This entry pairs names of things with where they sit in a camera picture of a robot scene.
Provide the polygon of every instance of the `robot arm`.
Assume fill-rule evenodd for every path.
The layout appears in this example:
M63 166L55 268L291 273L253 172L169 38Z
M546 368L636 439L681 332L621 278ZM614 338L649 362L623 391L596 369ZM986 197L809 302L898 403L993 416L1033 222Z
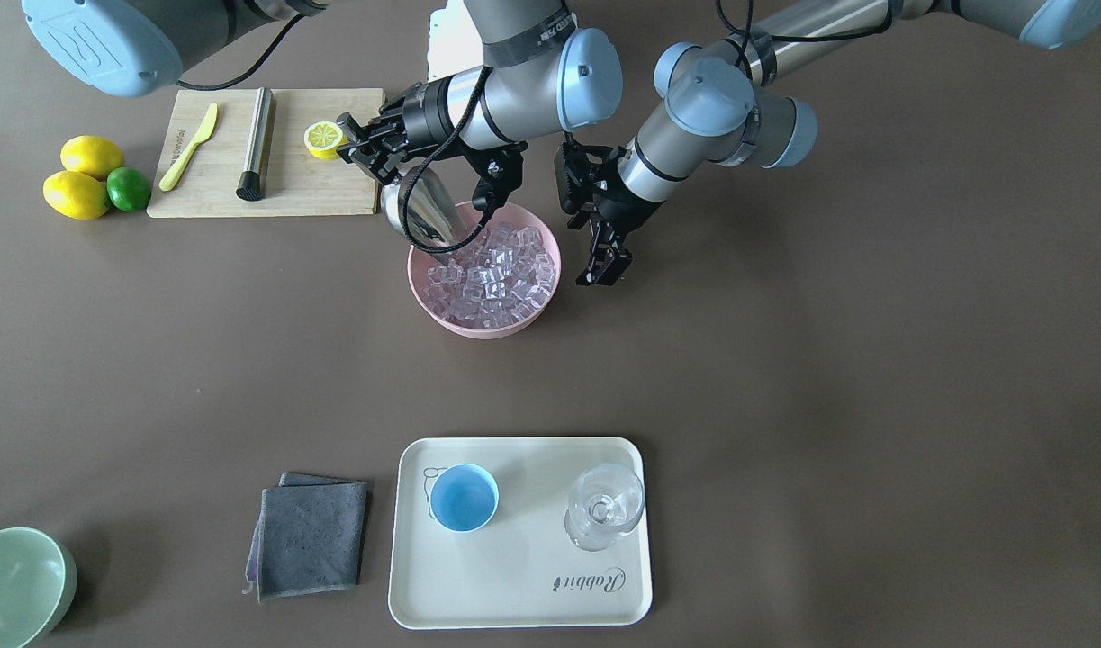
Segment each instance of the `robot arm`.
M172 85L184 70L268 22L313 17L330 0L22 0L28 25L67 70L111 95ZM1027 44L1056 48L1101 25L1101 0L802 0L705 47L674 45L654 69L663 101L626 147L584 146L575 129L620 103L619 58L602 32L576 29L564 0L467 0L486 69L411 87L369 124L339 118L344 160L382 182L399 232L438 243L460 237L448 196L414 158L464 156L481 177L476 206L489 212L521 184L525 140L565 132L557 156L570 227L590 222L591 260L578 283L612 284L631 260L624 238L706 161L763 168L797 164L817 120L806 103L767 86L846 45L852 32L884 32L902 18L952 12ZM471 89L481 85L471 107ZM455 122L471 110L456 133ZM399 215L399 187L422 187Z
M623 89L608 37L576 28L563 0L467 0L467 11L481 34L484 68L418 83L368 124L339 118L349 140L339 147L341 158L384 186L390 224L432 254L439 250L433 245L465 241L467 230L437 176L403 165L462 156L480 176L472 202L484 222L521 185L526 140L609 118ZM422 195L403 205L402 194L418 187Z
M1028 44L1056 48L1101 25L1101 0L802 0L706 47L679 42L654 69L663 101L624 149L582 146L567 136L555 172L571 229L590 224L590 262L579 285L612 285L633 259L624 239L702 163L762 168L796 165L817 136L797 99L765 89L815 58L881 33L896 20L958 13ZM772 34L796 36L772 36Z

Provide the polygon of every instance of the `lemon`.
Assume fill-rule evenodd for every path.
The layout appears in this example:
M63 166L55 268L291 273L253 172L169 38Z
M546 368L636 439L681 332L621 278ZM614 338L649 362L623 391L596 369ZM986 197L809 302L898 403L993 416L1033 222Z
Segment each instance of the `lemon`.
M106 185L77 171L59 171L42 184L42 197L63 216L91 220L110 209Z
M110 172L121 167L126 157L118 144L98 135L78 135L62 145L62 166L105 180Z
M320 121L306 129L303 141L312 156L330 161L336 158L338 146L346 143L346 135L341 134L341 128L337 123Z

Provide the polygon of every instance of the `green bowl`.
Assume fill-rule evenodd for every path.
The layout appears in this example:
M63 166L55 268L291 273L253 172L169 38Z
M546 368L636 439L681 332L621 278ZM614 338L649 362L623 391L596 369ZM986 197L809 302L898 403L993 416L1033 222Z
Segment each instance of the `green bowl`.
M41 639L61 622L77 586L66 548L37 530L0 530L0 648Z

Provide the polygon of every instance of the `white object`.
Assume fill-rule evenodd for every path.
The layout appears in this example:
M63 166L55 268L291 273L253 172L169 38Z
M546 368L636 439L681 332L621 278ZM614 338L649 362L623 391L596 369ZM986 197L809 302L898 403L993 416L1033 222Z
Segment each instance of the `white object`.
M629 625L653 601L645 516L623 540L587 552L566 535L575 480L603 461L642 457L623 438L424 438L397 469L390 615L410 630ZM471 462L498 482L498 512L472 534L432 517L427 494L444 469Z
M481 65L481 36L462 0L430 13L430 48L426 53L427 81Z

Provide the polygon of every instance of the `yellow plastic knife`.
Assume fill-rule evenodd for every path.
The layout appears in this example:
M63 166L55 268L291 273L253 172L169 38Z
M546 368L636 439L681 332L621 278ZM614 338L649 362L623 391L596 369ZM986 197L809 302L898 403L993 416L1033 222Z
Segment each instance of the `yellow plastic knife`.
M201 118L200 127L197 127L197 132L194 132L194 136L183 151L183 155L179 155L175 164L172 164L166 174L162 176L162 182L159 182L159 189L168 191L175 188L175 185L178 185L178 179L181 179L183 173L186 173L186 165L189 164L194 151L197 151L200 144L205 144L214 135L216 123L218 123L218 103L210 103L210 107L205 110L205 118Z

